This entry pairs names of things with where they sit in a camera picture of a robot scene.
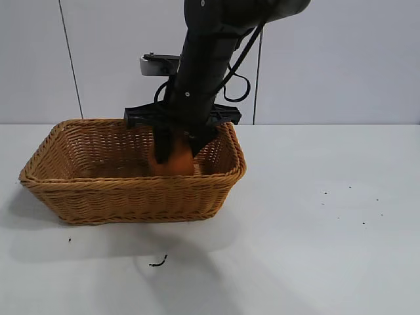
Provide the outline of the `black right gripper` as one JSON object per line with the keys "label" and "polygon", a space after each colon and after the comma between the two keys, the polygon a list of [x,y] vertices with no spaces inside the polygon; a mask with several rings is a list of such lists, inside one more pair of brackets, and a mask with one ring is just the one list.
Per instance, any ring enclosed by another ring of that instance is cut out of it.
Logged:
{"label": "black right gripper", "polygon": [[242,114],[235,106],[215,104],[215,99],[189,92],[178,93],[175,80],[168,79],[155,92],[149,104],[124,110],[127,128],[154,128],[154,157],[158,164],[169,161],[173,151],[174,130],[187,131],[193,155],[197,155],[218,136],[216,126],[223,123],[237,125]]}

